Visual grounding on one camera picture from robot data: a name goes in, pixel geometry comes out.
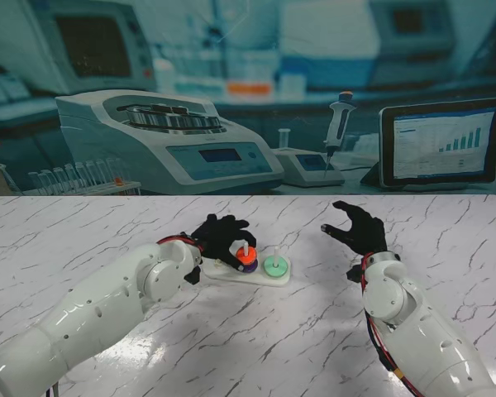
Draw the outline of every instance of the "white marble surface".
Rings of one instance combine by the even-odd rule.
[[[350,224],[336,199],[385,221],[390,248],[474,341],[496,382],[496,196],[486,195],[0,198],[0,343],[123,252],[191,232],[208,213],[233,213],[251,222],[264,254],[284,246],[291,282],[186,284],[74,368],[62,395],[409,395],[368,340],[359,286],[345,276],[356,256],[320,232],[324,222]]]

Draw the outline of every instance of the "tablet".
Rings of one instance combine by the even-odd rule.
[[[382,186],[496,178],[496,98],[384,108],[379,119]]]

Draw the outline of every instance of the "black glove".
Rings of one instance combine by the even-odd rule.
[[[257,240],[247,230],[250,226],[247,221],[237,221],[233,215],[226,215],[217,219],[217,215],[210,213],[191,237],[203,248],[202,255],[211,259],[220,259],[224,263],[239,270],[244,269],[242,262],[230,252],[230,246],[235,240],[245,240],[254,248]]]
[[[343,242],[360,255],[388,250],[384,223],[380,219],[372,218],[367,211],[344,201],[336,201],[332,206],[347,213],[352,221],[351,229],[345,232],[331,225],[322,225],[322,232]]]

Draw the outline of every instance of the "green ring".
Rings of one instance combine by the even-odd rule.
[[[289,269],[289,264],[282,256],[279,257],[278,266],[274,267],[274,257],[269,256],[265,259],[265,263],[263,264],[265,268],[265,273],[270,277],[279,278],[283,277],[287,270]]]

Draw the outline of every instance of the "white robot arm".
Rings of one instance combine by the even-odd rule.
[[[496,397],[474,345],[406,276],[392,252],[365,258],[362,299],[374,337],[417,396]]]
[[[197,246],[174,239],[139,246],[96,271],[0,346],[0,397],[41,397],[74,366],[123,339],[200,263]]]

